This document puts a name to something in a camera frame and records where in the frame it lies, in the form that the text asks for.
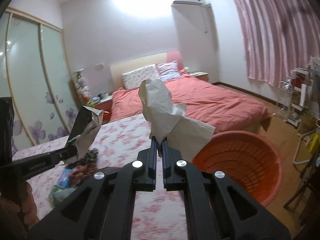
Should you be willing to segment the person's left hand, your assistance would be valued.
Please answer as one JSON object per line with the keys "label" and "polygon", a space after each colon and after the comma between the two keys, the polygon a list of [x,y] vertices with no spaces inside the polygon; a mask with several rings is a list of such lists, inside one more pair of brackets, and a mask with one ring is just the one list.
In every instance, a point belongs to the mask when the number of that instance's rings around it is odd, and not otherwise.
{"label": "person's left hand", "polygon": [[13,219],[20,212],[24,214],[23,223],[30,230],[40,220],[37,216],[37,206],[32,194],[31,185],[26,182],[27,196],[21,205],[1,197],[1,239],[21,239],[20,234],[17,233],[19,225]]}

